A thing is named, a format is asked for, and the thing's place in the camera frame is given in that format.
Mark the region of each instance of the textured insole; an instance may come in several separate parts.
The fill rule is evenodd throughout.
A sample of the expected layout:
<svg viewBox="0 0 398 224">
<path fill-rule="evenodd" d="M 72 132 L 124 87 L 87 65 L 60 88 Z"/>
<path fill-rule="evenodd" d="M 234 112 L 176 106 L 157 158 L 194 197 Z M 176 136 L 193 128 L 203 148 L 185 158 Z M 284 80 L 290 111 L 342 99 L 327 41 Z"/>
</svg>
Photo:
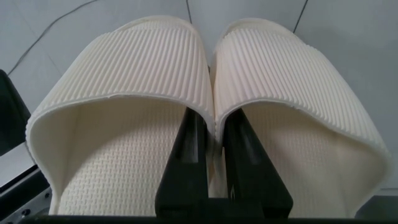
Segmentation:
<svg viewBox="0 0 398 224">
<path fill-rule="evenodd" d="M 83 105 L 58 214 L 155 215 L 155 194 L 185 107 L 148 98 Z"/>
<path fill-rule="evenodd" d="M 290 216 L 345 214 L 338 135 L 287 106 L 263 103 L 243 109 L 294 200 Z"/>
</svg>

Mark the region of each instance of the white tile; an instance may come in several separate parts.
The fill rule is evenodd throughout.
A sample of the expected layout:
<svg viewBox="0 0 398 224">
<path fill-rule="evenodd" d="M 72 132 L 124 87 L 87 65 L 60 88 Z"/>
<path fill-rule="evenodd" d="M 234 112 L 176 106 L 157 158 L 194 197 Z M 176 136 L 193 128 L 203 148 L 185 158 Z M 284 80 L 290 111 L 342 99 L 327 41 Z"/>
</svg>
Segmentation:
<svg viewBox="0 0 398 224">
<path fill-rule="evenodd" d="M 42 46 L 36 44 L 9 77 L 32 113 L 60 79 L 61 74 Z"/>
<path fill-rule="evenodd" d="M 6 73 L 36 37 L 12 0 L 0 1 L 0 69 Z"/>
<path fill-rule="evenodd" d="M 40 8 L 35 14 L 29 12 L 29 7 L 24 6 L 21 12 L 26 17 L 32 17 L 40 24 L 31 24 L 33 29 L 44 29 L 43 23 L 49 24 L 56 18 L 55 15 L 61 15 L 66 12 L 59 9 L 67 3 L 54 3 L 53 1 L 44 1 L 46 4 L 36 7 Z M 73 7 L 68 5 L 69 9 L 76 7 L 75 1 Z M 78 54 L 97 36 L 110 32 L 123 24 L 139 19 L 144 16 L 152 15 L 171 15 L 189 20 L 187 5 L 184 0 L 145 0 L 145 1 L 104 1 L 93 2 L 76 12 L 59 20 L 43 37 L 41 43 L 45 51 L 50 55 L 56 67 L 61 73 L 64 73 L 72 64 Z"/>
<path fill-rule="evenodd" d="M 398 161 L 398 1 L 309 0 L 296 34 L 337 68 Z M 398 167 L 386 187 L 398 188 Z"/>
<path fill-rule="evenodd" d="M 192 24 L 201 34 L 209 64 L 218 38 L 231 22 L 255 17 L 293 30 L 304 3 L 305 0 L 188 0 Z"/>
<path fill-rule="evenodd" d="M 89 1 L 91 0 L 16 0 L 14 2 L 38 37 L 52 21 Z"/>
</svg>

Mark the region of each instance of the black metal bracket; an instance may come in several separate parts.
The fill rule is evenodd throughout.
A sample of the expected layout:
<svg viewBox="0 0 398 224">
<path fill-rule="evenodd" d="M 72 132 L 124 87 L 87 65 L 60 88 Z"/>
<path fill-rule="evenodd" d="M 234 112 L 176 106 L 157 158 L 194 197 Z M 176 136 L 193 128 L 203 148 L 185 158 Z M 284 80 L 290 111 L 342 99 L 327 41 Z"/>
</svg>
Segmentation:
<svg viewBox="0 0 398 224">
<path fill-rule="evenodd" d="M 157 217 L 287 218 L 292 197 L 242 109 L 225 124 L 229 199 L 208 198 L 205 138 L 203 118 L 187 109 L 157 191 Z"/>
</svg>

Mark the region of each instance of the ribbed strap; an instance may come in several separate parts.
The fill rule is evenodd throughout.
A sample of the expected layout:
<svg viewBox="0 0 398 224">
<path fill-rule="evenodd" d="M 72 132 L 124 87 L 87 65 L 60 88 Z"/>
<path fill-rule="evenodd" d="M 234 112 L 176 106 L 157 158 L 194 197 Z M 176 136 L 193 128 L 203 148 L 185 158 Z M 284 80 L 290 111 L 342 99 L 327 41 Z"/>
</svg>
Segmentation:
<svg viewBox="0 0 398 224">
<path fill-rule="evenodd" d="M 332 64 L 298 38 L 273 30 L 232 30 L 216 51 L 216 137 L 230 112 L 257 102 L 302 110 L 328 128 L 388 156 L 369 115 Z"/>
<path fill-rule="evenodd" d="M 32 115 L 117 95 L 178 101 L 207 121 L 213 100 L 198 34 L 169 22 L 103 34 L 87 46 Z"/>
</svg>

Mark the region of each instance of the slipper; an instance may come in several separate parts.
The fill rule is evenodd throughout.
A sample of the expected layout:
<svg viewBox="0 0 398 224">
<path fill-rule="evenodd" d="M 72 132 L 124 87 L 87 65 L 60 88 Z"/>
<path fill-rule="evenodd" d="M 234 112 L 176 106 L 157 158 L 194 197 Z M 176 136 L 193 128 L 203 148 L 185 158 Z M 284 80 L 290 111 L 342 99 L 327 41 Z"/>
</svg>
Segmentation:
<svg viewBox="0 0 398 224">
<path fill-rule="evenodd" d="M 32 114 L 27 143 L 52 215 L 155 215 L 184 111 L 214 134 L 205 53 L 189 22 L 145 17 L 90 43 Z"/>
<path fill-rule="evenodd" d="M 293 198 L 289 217 L 354 217 L 389 176 L 390 154 L 353 91 L 284 27 L 230 25 L 210 76 L 218 145 L 226 119 L 242 108 Z M 220 162 L 216 172 L 226 189 Z"/>
</svg>

